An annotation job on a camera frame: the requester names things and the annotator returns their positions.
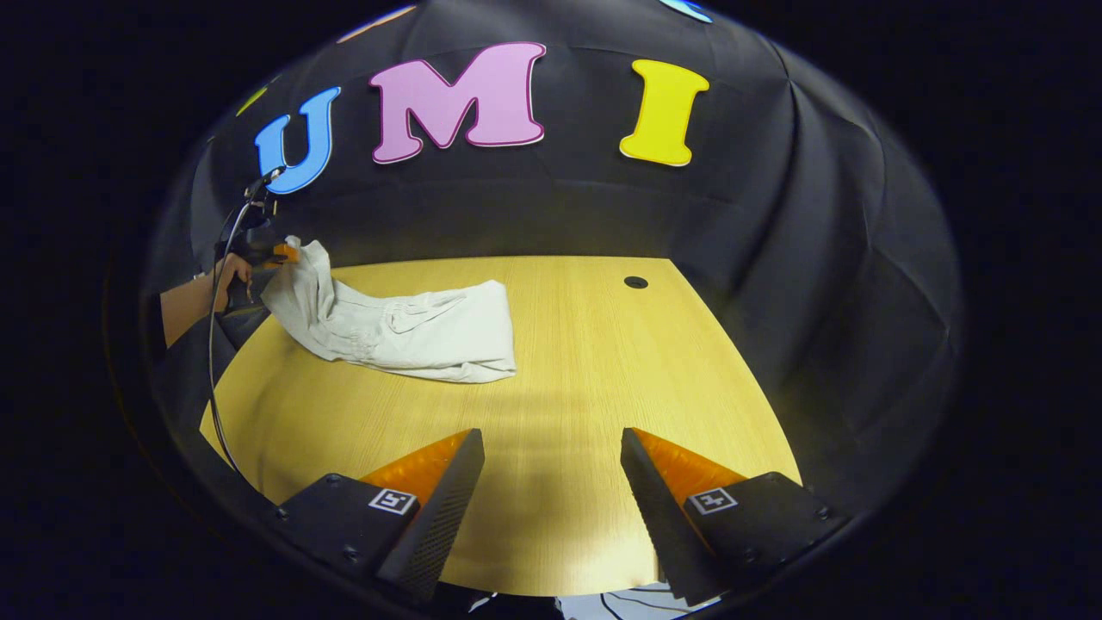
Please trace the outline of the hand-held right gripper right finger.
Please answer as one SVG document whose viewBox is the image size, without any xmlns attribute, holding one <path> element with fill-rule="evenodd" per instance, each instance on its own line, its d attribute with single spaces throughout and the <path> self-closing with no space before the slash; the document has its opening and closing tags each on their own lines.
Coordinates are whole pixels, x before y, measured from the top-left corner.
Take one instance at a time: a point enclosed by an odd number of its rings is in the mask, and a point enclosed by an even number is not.
<svg viewBox="0 0 1102 620">
<path fill-rule="evenodd" d="M 685 603 L 757 595 L 849 525 L 846 511 L 787 475 L 746 476 L 636 427 L 622 433 L 619 463 Z"/>
</svg>

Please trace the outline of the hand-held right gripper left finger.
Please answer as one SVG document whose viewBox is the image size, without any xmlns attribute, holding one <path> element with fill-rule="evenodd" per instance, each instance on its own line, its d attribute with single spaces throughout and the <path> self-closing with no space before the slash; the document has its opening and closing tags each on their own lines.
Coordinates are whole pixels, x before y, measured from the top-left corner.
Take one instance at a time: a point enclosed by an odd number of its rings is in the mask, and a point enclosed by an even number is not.
<svg viewBox="0 0 1102 620">
<path fill-rule="evenodd" d="M 361 478 L 323 475 L 276 505 L 276 534 L 343 580 L 429 603 L 479 483 L 480 435 L 453 433 Z"/>
</svg>

